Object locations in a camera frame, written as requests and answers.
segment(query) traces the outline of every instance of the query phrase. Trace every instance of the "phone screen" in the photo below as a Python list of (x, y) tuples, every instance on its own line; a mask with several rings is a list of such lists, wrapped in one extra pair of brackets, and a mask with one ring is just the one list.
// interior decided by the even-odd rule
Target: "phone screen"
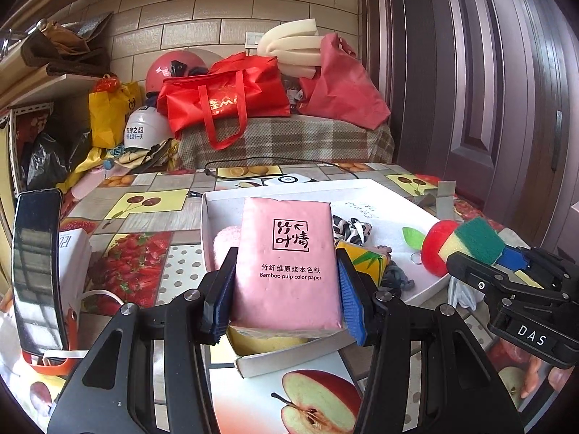
[(12, 241), (14, 313), (20, 346), (42, 356), (68, 349), (59, 292), (58, 189), (23, 192), (16, 203)]

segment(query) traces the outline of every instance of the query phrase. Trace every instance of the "plaid blanket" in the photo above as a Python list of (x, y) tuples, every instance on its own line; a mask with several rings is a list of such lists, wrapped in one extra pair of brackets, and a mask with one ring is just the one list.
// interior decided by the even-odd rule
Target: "plaid blanket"
[[(219, 139), (238, 130), (237, 119), (215, 122)], [(386, 123), (369, 131), (355, 125), (307, 115), (250, 118), (244, 136), (229, 148), (215, 151), (209, 145), (205, 125), (185, 129), (177, 157), (178, 169), (203, 168), (210, 161), (269, 156), (335, 162), (391, 163), (394, 140)], [(236, 162), (236, 166), (279, 164), (275, 158)]]

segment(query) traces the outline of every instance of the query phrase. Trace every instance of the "silver screw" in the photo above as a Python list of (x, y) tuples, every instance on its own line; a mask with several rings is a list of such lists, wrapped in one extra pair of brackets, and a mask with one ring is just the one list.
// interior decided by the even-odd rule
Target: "silver screw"
[(455, 308), (452, 305), (445, 303), (440, 306), (440, 313), (444, 316), (452, 316), (455, 314)]
[(130, 315), (135, 313), (139, 309), (139, 306), (135, 303), (126, 303), (121, 307), (121, 313), (123, 315)]
[(183, 295), (183, 298), (189, 302), (197, 300), (199, 297), (201, 297), (201, 292), (199, 292), (197, 289), (188, 290), (185, 292), (185, 295)]
[(374, 294), (376, 296), (376, 300), (381, 302), (389, 302), (394, 297), (390, 292), (387, 290), (379, 290)]

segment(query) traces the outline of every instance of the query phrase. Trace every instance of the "pink fluffy object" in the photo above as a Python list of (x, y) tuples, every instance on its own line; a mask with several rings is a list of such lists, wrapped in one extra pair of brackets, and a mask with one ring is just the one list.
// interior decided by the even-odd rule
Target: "pink fluffy object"
[(213, 240), (213, 265), (215, 270), (220, 269), (229, 248), (239, 246), (241, 227), (227, 227), (221, 230)]

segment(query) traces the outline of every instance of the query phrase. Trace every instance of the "wall socket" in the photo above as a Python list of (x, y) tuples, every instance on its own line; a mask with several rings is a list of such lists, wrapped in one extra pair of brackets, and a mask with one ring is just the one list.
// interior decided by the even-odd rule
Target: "wall socket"
[(257, 49), (257, 45), (261, 38), (263, 37), (264, 32), (246, 32), (245, 33), (245, 48), (246, 49)]

